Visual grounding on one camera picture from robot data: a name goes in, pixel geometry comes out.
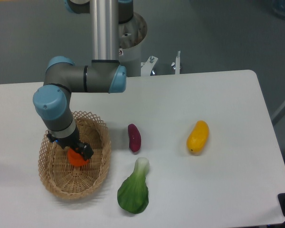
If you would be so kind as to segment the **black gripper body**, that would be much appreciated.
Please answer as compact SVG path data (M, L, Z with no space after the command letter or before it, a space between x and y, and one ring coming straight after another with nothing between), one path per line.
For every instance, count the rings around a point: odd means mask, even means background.
M62 149L64 149L65 147L76 149L79 147L79 144L81 143L78 130L74 130L67 137L61 138L53 136L53 139Z

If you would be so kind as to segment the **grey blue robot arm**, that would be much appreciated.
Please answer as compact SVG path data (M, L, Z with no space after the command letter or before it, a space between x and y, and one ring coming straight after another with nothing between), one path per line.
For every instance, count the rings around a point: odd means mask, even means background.
M85 161L94 154L79 139L79 130L70 111L72 93L122 93L126 89L126 68L119 63L119 1L66 0L73 13L88 13L92 28L92 61L75 66L66 57L50 60L42 87L33 95L33 104L48 128L47 137L61 148L70 147Z

